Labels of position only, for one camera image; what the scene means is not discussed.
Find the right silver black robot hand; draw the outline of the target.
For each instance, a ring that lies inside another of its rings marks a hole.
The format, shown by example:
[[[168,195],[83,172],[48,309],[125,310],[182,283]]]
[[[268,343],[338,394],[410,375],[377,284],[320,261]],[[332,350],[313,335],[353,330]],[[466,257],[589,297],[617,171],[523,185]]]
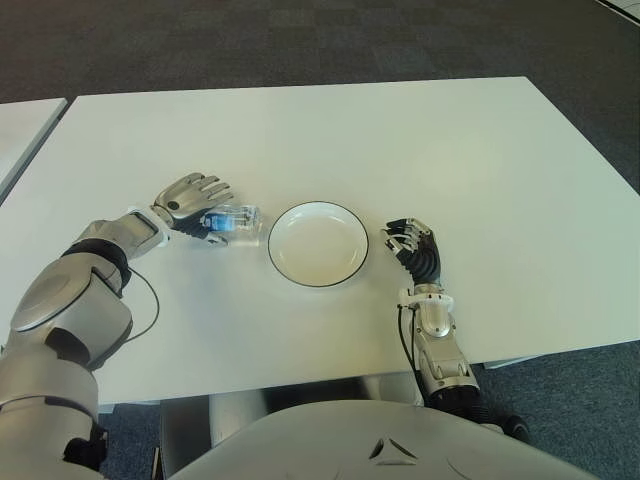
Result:
[[[433,231],[416,218],[387,222],[384,244],[409,273],[413,284],[441,286],[441,260]]]

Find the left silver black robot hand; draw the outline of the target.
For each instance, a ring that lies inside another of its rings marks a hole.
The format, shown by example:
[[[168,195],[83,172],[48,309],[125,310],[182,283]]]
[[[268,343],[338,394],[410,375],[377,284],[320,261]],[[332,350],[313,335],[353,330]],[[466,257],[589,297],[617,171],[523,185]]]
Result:
[[[190,173],[161,191],[151,210],[174,231],[211,244],[225,244],[220,236],[209,232],[201,219],[233,197],[230,186],[216,176]]]

